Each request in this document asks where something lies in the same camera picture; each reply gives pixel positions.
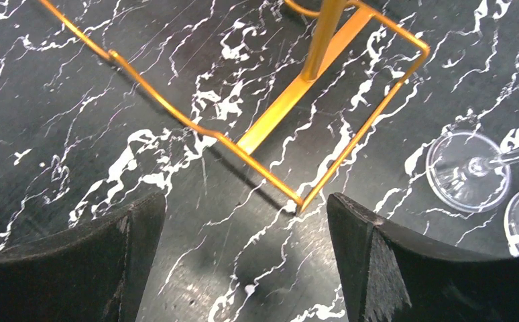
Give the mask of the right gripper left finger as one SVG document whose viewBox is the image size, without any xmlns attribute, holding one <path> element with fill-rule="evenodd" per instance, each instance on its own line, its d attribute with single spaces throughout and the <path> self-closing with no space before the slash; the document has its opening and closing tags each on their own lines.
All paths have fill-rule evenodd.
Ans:
<svg viewBox="0 0 519 322">
<path fill-rule="evenodd" d="M 0 254 L 0 321 L 134 321 L 166 218 L 152 193 Z"/>
</svg>

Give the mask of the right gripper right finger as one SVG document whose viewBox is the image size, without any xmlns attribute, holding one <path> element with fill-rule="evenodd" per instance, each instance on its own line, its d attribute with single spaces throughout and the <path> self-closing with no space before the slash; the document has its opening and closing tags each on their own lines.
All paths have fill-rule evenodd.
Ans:
<svg viewBox="0 0 519 322">
<path fill-rule="evenodd" d="M 331 194 L 327 218 L 350 321 L 519 321 L 519 257 L 429 238 Z"/>
</svg>

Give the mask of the gold wire wine glass rack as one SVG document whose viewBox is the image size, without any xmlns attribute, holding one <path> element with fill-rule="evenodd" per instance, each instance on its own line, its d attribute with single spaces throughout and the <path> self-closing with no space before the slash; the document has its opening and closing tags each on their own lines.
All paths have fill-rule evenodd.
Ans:
<svg viewBox="0 0 519 322">
<path fill-rule="evenodd" d="M 333 1 L 325 0 L 321 4 L 319 11 L 312 11 L 297 4 L 295 1 L 286 1 L 285 4 L 293 11 L 316 19 L 314 36 L 311 40 L 308 55 L 300 74 L 281 92 L 276 100 L 266 109 L 261 117 L 250 127 L 249 130 L 240 138 L 238 142 L 232 142 L 228 137 L 218 131 L 213 131 L 201 127 L 191 121 L 187 116 L 173 107 L 163 96 L 161 96 L 141 74 L 134 69 L 115 50 L 104 50 L 94 43 L 88 36 L 79 30 L 70 20 L 68 20 L 58 9 L 49 1 L 42 1 L 41 4 L 56 18 L 58 18 L 77 38 L 83 41 L 95 54 L 102 59 L 121 67 L 144 91 L 156 102 L 158 102 L 171 116 L 181 124 L 194 130 L 196 133 L 215 138 L 228 150 L 244 161 L 248 166 L 261 174 L 268 182 L 293 200 L 297 206 L 297 213 L 303 212 L 317 196 L 319 191 L 326 185 L 334 175 L 342 162 L 360 139 L 367 133 L 378 116 L 381 115 L 394 95 L 400 90 L 402 85 L 408 80 L 419 66 L 430 54 L 428 44 L 417 38 L 408 30 L 400 27 L 378 10 L 364 3 L 363 1 Z M 358 35 L 370 20 L 378 20 L 382 25 L 392 30 L 395 34 L 404 38 L 415 46 L 419 55 L 412 63 L 411 67 L 403 74 L 395 85 L 388 91 L 381 103 L 374 109 L 367 121 L 360 127 L 355 136 L 345 146 L 343 151 L 335 158 L 328 170 L 320 180 L 313 186 L 312 190 L 304 198 L 300 197 L 281 179 L 272 174 L 266 167 L 262 166 L 252 157 L 255 149 L 267 138 L 274 128 L 283 120 L 290 110 L 299 102 L 306 92 L 315 84 L 320 76 L 330 67 L 337 57 L 346 49 L 350 42 Z"/>
</svg>

